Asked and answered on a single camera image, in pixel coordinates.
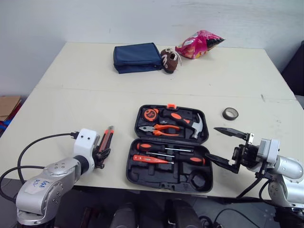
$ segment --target roll of tape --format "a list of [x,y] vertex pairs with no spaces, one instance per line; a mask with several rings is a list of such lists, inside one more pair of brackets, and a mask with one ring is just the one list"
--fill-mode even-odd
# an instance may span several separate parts
[[238,112],[236,109],[229,107],[225,108],[222,115],[226,120],[235,120],[238,117]]

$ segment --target navy blue pouch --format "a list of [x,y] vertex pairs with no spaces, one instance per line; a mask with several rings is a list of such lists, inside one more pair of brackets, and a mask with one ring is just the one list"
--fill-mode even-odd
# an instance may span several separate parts
[[117,46],[113,57],[120,74],[162,69],[162,57],[154,43]]

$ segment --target tool case latch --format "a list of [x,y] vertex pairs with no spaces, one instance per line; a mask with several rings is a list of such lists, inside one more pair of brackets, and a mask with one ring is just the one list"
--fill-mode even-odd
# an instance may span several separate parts
[[176,109],[175,104],[167,104],[167,109]]

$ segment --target pink chip bag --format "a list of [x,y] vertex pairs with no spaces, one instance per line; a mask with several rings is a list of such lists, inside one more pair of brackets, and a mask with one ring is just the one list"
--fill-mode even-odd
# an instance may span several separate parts
[[180,55],[187,58],[198,58],[213,49],[224,39],[206,30],[200,30],[175,47]]

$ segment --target handwritten label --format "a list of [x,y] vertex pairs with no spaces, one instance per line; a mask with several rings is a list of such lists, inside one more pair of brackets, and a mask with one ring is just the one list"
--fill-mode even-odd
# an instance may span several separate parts
[[52,181],[47,179],[34,179],[31,181],[30,185],[25,189],[25,192],[29,194],[35,194],[44,190],[51,183]]

